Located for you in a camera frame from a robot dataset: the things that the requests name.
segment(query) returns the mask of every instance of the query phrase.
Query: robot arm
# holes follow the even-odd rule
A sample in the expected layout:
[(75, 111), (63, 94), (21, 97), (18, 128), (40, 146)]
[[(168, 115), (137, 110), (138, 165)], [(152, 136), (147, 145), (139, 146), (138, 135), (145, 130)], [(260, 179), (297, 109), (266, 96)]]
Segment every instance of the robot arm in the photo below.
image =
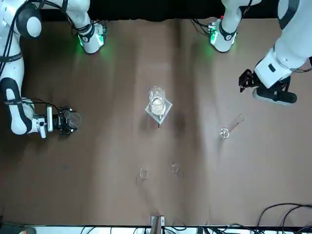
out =
[(214, 34), (211, 35), (210, 43), (216, 50), (220, 52), (227, 52), (233, 45), (238, 24), (242, 19), (242, 12), (240, 7), (247, 6), (247, 9), (262, 0), (221, 0), (225, 13), (222, 19), (218, 19), (212, 23), (215, 28)]
[(95, 53), (104, 44), (99, 38), (106, 32), (102, 25), (90, 21), (89, 0), (3, 0), (0, 3), (0, 19), (3, 19), (0, 26), (0, 90), (10, 115), (12, 132), (18, 135), (39, 132), (45, 138), (47, 132), (58, 129), (62, 135), (70, 135), (80, 124), (78, 113), (63, 107), (53, 115), (52, 106), (47, 105), (45, 115), (36, 115), (32, 100), (21, 97), (24, 62), (20, 36), (36, 38), (41, 33), (39, 10), (33, 2), (49, 3), (64, 10), (78, 30), (87, 53)]
[(267, 55), (257, 64), (254, 73), (246, 70), (239, 78), (241, 92), (247, 87), (258, 87), (255, 98), (295, 103), (297, 97), (288, 92), (290, 75), (309, 58), (312, 62), (312, 1), (280, 0), (278, 20), (282, 35)]

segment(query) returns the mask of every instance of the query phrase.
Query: small glass cup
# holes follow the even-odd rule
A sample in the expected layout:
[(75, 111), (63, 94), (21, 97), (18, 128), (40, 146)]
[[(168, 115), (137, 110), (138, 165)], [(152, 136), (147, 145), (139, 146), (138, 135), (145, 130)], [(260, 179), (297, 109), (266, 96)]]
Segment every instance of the small glass cup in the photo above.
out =
[(146, 168), (141, 168), (141, 170), (140, 170), (140, 177), (141, 177), (142, 179), (146, 179), (147, 176), (148, 176), (148, 171), (147, 171), (147, 169), (146, 169)]
[(178, 166), (176, 164), (172, 164), (171, 165), (171, 173), (172, 174), (176, 175), (178, 170), (179, 170), (179, 168), (178, 168)]
[(78, 128), (79, 125), (81, 124), (81, 115), (78, 112), (70, 112), (66, 111), (64, 113), (64, 117), (66, 118), (68, 125), (71, 128)]
[(165, 106), (165, 98), (166, 93), (165, 90), (160, 88), (159, 86), (154, 86), (149, 91), (149, 98), (150, 98), (150, 107), (151, 111), (156, 116), (161, 116), (165, 113), (166, 106)]

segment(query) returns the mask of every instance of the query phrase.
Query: brown table surface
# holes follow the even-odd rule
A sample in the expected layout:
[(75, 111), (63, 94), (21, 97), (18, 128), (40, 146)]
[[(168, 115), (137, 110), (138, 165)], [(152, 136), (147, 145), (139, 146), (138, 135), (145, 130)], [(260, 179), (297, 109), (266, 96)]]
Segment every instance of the brown table surface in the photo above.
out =
[[(108, 27), (106, 45), (91, 56), (65, 22), (44, 23), (39, 40), (22, 41), (23, 96), (69, 104), (83, 120), (66, 139), (57, 132), (15, 136), (1, 107), (5, 220), (149, 225), (151, 215), (162, 214), (167, 225), (255, 225), (269, 205), (312, 202), (311, 74), (293, 75), (298, 101), (289, 107), (238, 87), (279, 37), (277, 20), (243, 20), (225, 54), (189, 20)], [(144, 111), (154, 85), (173, 103), (159, 129)], [(244, 122), (221, 142), (219, 129), (240, 113)], [(149, 173), (143, 182), (142, 167)], [(287, 209), (269, 211), (262, 224), (278, 225)], [(294, 212), (286, 225), (304, 225), (310, 215)]]

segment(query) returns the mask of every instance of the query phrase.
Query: black cable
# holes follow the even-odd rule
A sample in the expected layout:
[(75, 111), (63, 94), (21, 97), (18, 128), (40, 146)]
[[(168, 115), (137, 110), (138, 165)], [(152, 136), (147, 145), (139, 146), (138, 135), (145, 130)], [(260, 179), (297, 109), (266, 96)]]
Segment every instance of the black cable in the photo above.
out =
[(193, 20), (196, 24), (198, 24), (198, 25), (201, 26), (201, 27), (208, 28), (208, 25), (199, 22), (198, 19), (191, 19), (191, 20)]
[(184, 227), (184, 228), (182, 228), (182, 229), (178, 229), (178, 228), (176, 228), (176, 227), (172, 227), (172, 228), (175, 229), (176, 231), (179, 231), (179, 232), (185, 231), (185, 230), (187, 229), (187, 227)]
[[(193, 21), (192, 19), (191, 19), (190, 21), (192, 22), (193, 26), (194, 26), (195, 29), (197, 30), (196, 22)], [(208, 37), (208, 31), (206, 31), (202, 26), (199, 26), (199, 28), (200, 28), (201, 31), (203, 32), (203, 34), (202, 34), (202, 33), (201, 33), (201, 34)]]
[(137, 229), (138, 229), (138, 228), (136, 228), (136, 229), (133, 231), (133, 234), (135, 234), (135, 232), (136, 232)]
[(203, 36), (205, 36), (205, 37), (208, 37), (208, 34), (200, 32), (200, 31), (198, 30), (196, 24), (195, 24), (192, 20), (190, 20), (190, 21), (191, 21), (193, 27), (195, 28), (197, 34), (200, 34), (200, 35), (203, 35)]
[(174, 231), (168, 229), (168, 228), (164, 228), (164, 230), (170, 231), (172, 234), (176, 234)]
[(246, 12), (249, 11), (249, 8), (250, 8), (250, 6), (252, 5), (252, 2), (253, 2), (253, 0), (250, 0), (250, 1), (249, 1), (249, 3), (248, 3), (248, 5), (247, 5), (247, 7), (246, 7), (244, 13), (242, 14), (242, 19), (244, 18)]
[(84, 227), (83, 227), (83, 229), (81, 230), (80, 234), (82, 234), (82, 233), (83, 233), (83, 230), (84, 230), (85, 228), (86, 228), (86, 227), (84, 226)]
[(277, 206), (286, 206), (286, 205), (287, 205), (287, 206), (301, 206), (302, 204), (298, 204), (298, 203), (278, 203), (278, 204), (269, 206), (269, 207), (265, 208), (265, 209), (262, 211), (261, 215), (260, 215), (259, 218), (258, 218), (257, 226), (260, 226), (260, 222), (261, 222), (262, 216), (263, 216), (263, 214), (264, 214), (267, 210), (269, 210), (269, 209), (271, 209), (271, 208), (274, 208), (274, 207), (277, 207)]
[(87, 232), (87, 234), (89, 234), (94, 228), (97, 228), (97, 227), (95, 226), (95, 227), (91, 228), (91, 229)]
[(305, 227), (301, 228), (299, 231), (297, 231), (297, 232), (295, 232), (295, 233), (299, 233), (299, 232), (301, 232), (302, 230), (305, 230), (305, 229), (307, 229), (307, 228), (309, 228), (309, 229), (312, 230), (312, 225), (305, 226)]
[(22, 103), (27, 103), (27, 104), (32, 104), (33, 103), (33, 104), (46, 104), (46, 105), (50, 105), (50, 106), (53, 106), (58, 113), (60, 113), (60, 110), (59, 110), (59, 108), (56, 105), (54, 105), (52, 103), (49, 103), (47, 101), (44, 101), (44, 100), (42, 100), (40, 98), (25, 98), (25, 97), (23, 97), (22, 98)]
[(312, 206), (311, 205), (300, 205), (300, 206), (296, 206), (296, 207), (294, 207), (294, 208), (291, 208), (286, 214), (285, 214), (285, 216), (284, 216), (284, 218), (283, 218), (283, 221), (282, 221), (282, 233), (284, 233), (284, 228), (285, 228), (285, 221), (286, 221), (286, 218), (287, 218), (287, 216), (291, 213), (291, 212), (293, 212), (294, 210), (297, 210), (297, 209), (299, 209), (299, 208), (312, 208)]

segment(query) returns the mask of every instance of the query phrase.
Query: black wall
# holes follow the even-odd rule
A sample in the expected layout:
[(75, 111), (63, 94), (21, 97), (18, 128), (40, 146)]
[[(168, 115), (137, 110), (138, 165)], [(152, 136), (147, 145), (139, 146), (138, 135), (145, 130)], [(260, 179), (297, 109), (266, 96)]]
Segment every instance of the black wall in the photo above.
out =
[[(245, 18), (276, 18), (277, 4), (278, 0), (263, 0)], [(219, 18), (224, 6), (221, 0), (91, 0), (89, 14), (98, 20), (204, 19)], [(57, 10), (44, 10), (41, 15), (45, 21), (65, 20)]]

